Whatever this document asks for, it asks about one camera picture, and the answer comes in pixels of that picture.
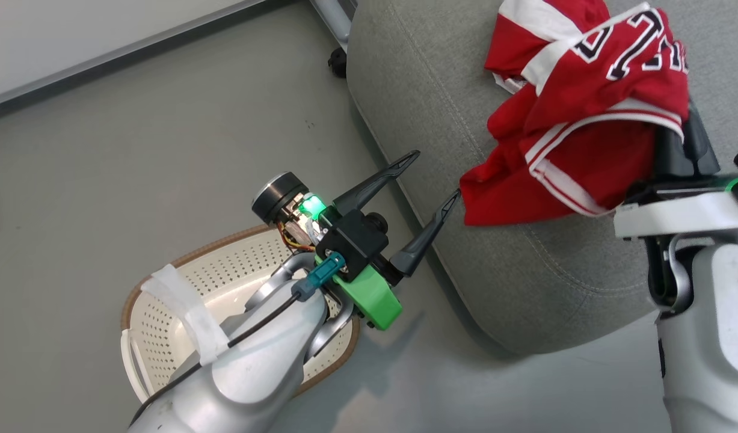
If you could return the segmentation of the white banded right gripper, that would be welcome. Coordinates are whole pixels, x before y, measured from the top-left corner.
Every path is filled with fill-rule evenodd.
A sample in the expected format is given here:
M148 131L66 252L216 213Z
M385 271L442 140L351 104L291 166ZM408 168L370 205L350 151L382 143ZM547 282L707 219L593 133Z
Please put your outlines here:
M654 179L636 187L613 218L615 236L650 238L738 230L738 174L720 173L698 107L689 99L680 134L658 126L654 141ZM688 162L696 178L688 176Z

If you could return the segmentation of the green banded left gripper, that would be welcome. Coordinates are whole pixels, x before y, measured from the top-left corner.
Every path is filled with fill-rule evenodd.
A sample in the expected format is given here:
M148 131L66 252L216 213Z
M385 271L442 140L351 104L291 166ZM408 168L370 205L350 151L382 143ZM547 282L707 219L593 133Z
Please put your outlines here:
M278 230L287 247L303 255L306 276L294 285L300 301L316 290L328 289L344 296L348 315L358 313L381 331L398 318L402 307L391 289L396 275L386 268L381 255L389 243L386 222L362 209L419 154L419 150L410 151L331 204L311 194L292 173L276 176L259 191L251 204L253 212ZM390 263L403 277L414 274L460 197L458 188L435 209L423 230L391 257Z

